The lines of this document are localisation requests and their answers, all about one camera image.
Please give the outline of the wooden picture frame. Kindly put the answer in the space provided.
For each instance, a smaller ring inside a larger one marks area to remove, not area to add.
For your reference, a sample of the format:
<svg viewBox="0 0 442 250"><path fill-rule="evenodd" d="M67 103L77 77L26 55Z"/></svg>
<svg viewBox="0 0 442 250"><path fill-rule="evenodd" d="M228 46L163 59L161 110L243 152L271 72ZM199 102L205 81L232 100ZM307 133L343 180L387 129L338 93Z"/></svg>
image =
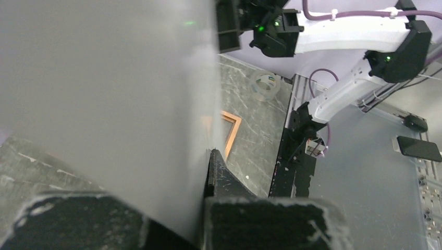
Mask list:
<svg viewBox="0 0 442 250"><path fill-rule="evenodd" d="M228 159L241 122L241 117L224 110L219 110L217 117L197 116L196 123L203 133L206 155L211 150L218 149L224 159Z"/></svg>

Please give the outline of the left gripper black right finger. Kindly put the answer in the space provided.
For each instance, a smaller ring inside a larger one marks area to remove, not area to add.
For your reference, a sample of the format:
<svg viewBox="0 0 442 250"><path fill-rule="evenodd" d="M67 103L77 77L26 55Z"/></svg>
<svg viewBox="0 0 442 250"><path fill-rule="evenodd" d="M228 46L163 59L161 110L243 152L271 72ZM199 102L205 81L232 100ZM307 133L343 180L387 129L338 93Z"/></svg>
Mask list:
<svg viewBox="0 0 442 250"><path fill-rule="evenodd" d="M211 151L204 197L204 249L352 249L345 217L316 198L258 197Z"/></svg>

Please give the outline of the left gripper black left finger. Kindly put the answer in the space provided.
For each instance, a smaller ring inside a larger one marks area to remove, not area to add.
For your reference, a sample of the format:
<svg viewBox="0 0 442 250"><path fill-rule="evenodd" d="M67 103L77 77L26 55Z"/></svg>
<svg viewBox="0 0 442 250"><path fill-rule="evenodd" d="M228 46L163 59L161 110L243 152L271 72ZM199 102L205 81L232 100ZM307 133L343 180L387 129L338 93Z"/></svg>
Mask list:
<svg viewBox="0 0 442 250"><path fill-rule="evenodd" d="M195 249L106 193L42 193L24 203L1 249Z"/></svg>

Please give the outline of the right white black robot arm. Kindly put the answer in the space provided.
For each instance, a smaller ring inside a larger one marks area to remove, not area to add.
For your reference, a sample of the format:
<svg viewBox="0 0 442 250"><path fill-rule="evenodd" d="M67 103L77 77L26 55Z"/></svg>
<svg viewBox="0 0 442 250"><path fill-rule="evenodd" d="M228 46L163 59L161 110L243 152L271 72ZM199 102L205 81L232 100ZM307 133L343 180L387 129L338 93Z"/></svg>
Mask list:
<svg viewBox="0 0 442 250"><path fill-rule="evenodd" d="M339 12L355 10L381 10L393 7L397 1L308 1L308 10L317 13L326 13L337 9ZM413 1L418 10L429 10L441 13L441 1ZM302 10L302 1L289 1L285 8ZM429 26L433 36L432 42L441 42L441 20L434 17L418 16L418 20L424 20ZM280 76L291 78L294 74L308 77L311 72L318 68L332 70L338 77L344 76L360 60L365 50L327 50L315 51L304 54L296 54L289 58L269 58L264 56L258 48L251 48L249 43L253 38L253 32L245 32L240 36L241 50L225 53L225 56L235 58L239 61L258 68L271 71ZM315 75L316 81L323 85L330 86L333 77L325 72Z"/></svg>

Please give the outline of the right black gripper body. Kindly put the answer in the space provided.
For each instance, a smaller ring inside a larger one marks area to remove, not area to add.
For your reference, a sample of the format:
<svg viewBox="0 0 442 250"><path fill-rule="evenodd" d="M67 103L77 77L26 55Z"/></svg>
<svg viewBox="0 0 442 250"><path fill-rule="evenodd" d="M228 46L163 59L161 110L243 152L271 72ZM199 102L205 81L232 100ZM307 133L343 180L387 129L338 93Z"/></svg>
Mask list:
<svg viewBox="0 0 442 250"><path fill-rule="evenodd" d="M299 24L301 11L283 9L287 1L215 2L219 52L241 49L240 35L253 32L250 47L259 48L267 57L293 57L304 27Z"/></svg>

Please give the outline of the plant photo print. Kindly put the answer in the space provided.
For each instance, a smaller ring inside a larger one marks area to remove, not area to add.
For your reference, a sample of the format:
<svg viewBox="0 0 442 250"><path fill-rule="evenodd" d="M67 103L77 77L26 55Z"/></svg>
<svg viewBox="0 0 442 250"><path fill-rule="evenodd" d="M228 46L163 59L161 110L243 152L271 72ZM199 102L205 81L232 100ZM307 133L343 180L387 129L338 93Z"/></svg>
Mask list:
<svg viewBox="0 0 442 250"><path fill-rule="evenodd" d="M1 1L1 126L186 240L223 148L213 1Z"/></svg>

